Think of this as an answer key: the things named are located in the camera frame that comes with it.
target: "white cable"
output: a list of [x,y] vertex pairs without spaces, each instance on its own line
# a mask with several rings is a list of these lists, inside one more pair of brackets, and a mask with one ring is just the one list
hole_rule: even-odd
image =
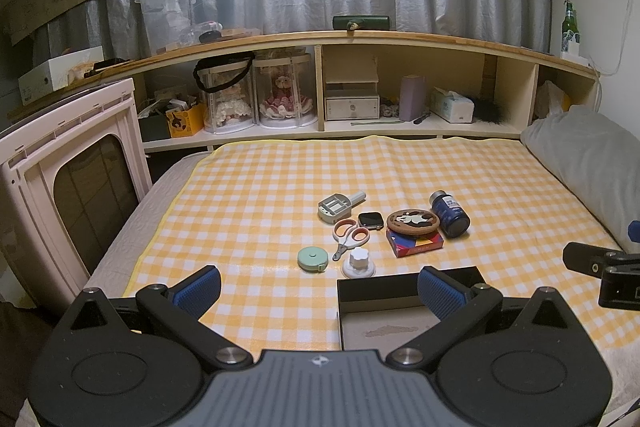
[[[620,70],[620,64],[622,63],[622,55],[624,54],[624,51],[625,51],[626,35],[628,34],[628,30],[629,30],[629,21],[631,19],[631,14],[633,13],[633,10],[634,10],[634,0],[626,0],[625,21],[622,25],[622,37],[620,39],[620,55],[618,57],[618,64],[616,65],[616,69],[611,72],[604,71],[602,68],[600,68],[596,64],[595,60],[593,60],[591,55],[588,55],[589,61],[593,65],[593,68],[595,70],[600,71],[600,76],[614,76]],[[598,93],[596,95],[596,110],[598,110],[598,108],[600,107],[601,101],[602,101],[602,86],[600,85],[600,81],[598,81]]]

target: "yellow and white checkered mat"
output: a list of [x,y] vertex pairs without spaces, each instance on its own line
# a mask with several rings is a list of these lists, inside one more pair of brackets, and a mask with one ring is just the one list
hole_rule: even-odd
[[558,288],[600,349],[640,334],[640,314],[597,304],[599,281],[562,264],[569,241],[616,245],[587,209],[514,140],[257,141],[228,144],[202,160],[140,256],[126,295],[152,282],[172,285],[206,264],[222,274],[222,295],[202,318],[249,349],[339,349],[336,279],[303,272],[298,250],[331,256],[332,227],[318,202],[334,192],[367,193],[354,209],[387,216],[429,208],[446,190],[471,217],[468,235],[444,248],[396,259],[385,232],[366,248],[376,275],[478,266],[505,296]]

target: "gray cushion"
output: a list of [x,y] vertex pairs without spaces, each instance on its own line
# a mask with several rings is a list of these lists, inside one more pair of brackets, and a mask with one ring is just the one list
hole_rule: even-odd
[[527,127],[520,140],[609,230],[626,253],[640,253],[627,229],[640,219],[640,141],[583,105]]

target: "mattress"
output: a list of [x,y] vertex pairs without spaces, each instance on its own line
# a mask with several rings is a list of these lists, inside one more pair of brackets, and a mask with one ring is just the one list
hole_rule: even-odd
[[172,285],[205,264],[222,274],[222,295],[201,322],[249,349],[339,349],[335,280],[303,272],[300,248],[330,255],[332,227],[318,201],[358,190],[354,213],[428,208],[435,190],[453,194],[471,217],[444,248],[397,259],[384,231],[365,245],[376,275],[422,266],[478,266],[505,296],[558,288],[598,346],[613,380],[608,412],[640,396],[640,314],[597,305],[599,281],[570,272],[562,248],[579,241],[616,248],[589,211],[516,140],[263,140],[184,158],[154,185],[111,245],[88,285],[131,296]]

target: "orange and white scissors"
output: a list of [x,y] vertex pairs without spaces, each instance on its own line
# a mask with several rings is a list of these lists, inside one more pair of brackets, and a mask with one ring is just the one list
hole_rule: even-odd
[[[347,227],[347,229],[340,232],[341,227]],[[338,250],[335,251],[332,259],[340,261],[344,252],[361,247],[369,237],[371,237],[369,230],[359,227],[355,219],[341,219],[334,226],[334,239],[338,242]]]

